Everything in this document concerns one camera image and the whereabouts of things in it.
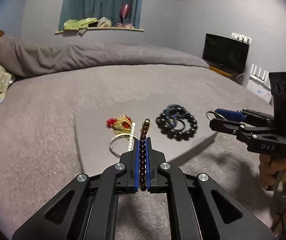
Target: bed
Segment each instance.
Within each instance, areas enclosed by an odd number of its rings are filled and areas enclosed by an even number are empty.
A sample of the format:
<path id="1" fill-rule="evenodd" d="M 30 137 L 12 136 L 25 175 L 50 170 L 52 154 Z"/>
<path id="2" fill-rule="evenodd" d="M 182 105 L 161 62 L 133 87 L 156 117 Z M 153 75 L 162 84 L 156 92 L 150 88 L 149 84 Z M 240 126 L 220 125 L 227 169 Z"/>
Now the bed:
<path id="1" fill-rule="evenodd" d="M 0 41 L 0 64 L 23 77 L 0 105 L 0 230 L 8 239 L 81 173 L 76 112 L 170 93 L 200 113 L 249 108 L 273 114 L 263 99 L 209 70 L 203 60 L 172 49 L 106 44 L 56 49 L 47 47 L 47 57 L 53 50 L 57 57 L 49 61 L 40 47 Z M 271 195 L 260 186 L 258 166 L 258 155 L 245 144 L 218 134 L 181 169 L 206 172 L 270 226 Z M 120 196 L 115 239 L 170 238 L 165 195 Z"/>

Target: red balloon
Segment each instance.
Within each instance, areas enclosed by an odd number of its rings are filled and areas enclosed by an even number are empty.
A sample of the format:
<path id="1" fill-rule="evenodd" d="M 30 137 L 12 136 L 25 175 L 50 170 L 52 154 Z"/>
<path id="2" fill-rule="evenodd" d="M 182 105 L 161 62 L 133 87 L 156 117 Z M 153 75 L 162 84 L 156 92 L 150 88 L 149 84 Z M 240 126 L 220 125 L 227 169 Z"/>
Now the red balloon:
<path id="1" fill-rule="evenodd" d="M 129 15 L 130 12 L 130 6 L 128 4 L 125 4 L 122 6 L 121 10 L 120 10 L 120 16 L 123 19 L 126 19 L 126 17 Z"/>

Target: human hand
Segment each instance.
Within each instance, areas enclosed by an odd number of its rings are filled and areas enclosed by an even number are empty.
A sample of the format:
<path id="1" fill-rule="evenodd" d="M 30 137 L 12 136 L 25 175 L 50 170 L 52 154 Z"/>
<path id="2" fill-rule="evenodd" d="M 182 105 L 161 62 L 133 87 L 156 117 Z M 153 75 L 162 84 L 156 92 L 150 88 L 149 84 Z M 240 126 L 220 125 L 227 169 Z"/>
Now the human hand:
<path id="1" fill-rule="evenodd" d="M 277 171 L 284 171 L 281 181 L 286 183 L 286 158 L 273 160 L 273 162 L 270 163 L 269 155 L 260 154 L 259 169 L 260 180 L 264 189 L 267 189 L 269 185 L 274 185 L 276 179 L 273 178 L 272 175 Z"/>

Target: metal screw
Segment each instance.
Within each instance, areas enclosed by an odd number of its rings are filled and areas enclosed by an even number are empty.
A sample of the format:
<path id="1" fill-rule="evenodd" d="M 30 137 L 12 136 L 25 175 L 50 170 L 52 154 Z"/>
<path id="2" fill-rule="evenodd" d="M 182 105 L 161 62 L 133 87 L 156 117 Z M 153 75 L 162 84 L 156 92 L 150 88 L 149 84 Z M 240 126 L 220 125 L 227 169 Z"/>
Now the metal screw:
<path id="1" fill-rule="evenodd" d="M 76 179 L 79 182 L 83 182 L 83 181 L 86 181 L 87 176 L 85 174 L 80 174 Z"/>
<path id="2" fill-rule="evenodd" d="M 161 163 L 161 168 L 163 170 L 168 170 L 171 167 L 169 163 Z"/>
<path id="3" fill-rule="evenodd" d="M 117 163 L 115 164 L 114 168 L 117 170 L 123 170 L 125 168 L 125 165 L 123 163 Z"/>
<path id="4" fill-rule="evenodd" d="M 199 175 L 199 180 L 201 180 L 201 181 L 207 181 L 208 179 L 209 179 L 209 177 L 204 173 Z"/>

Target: tv screen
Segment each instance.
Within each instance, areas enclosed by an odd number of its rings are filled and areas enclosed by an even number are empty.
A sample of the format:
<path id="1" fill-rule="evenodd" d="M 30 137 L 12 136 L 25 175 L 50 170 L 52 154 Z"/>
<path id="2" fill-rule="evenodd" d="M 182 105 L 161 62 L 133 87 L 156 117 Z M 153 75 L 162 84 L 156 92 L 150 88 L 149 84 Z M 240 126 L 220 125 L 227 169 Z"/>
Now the tv screen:
<path id="1" fill-rule="evenodd" d="M 241 41 L 206 34 L 203 59 L 231 74 L 244 73 L 249 45 Z"/>

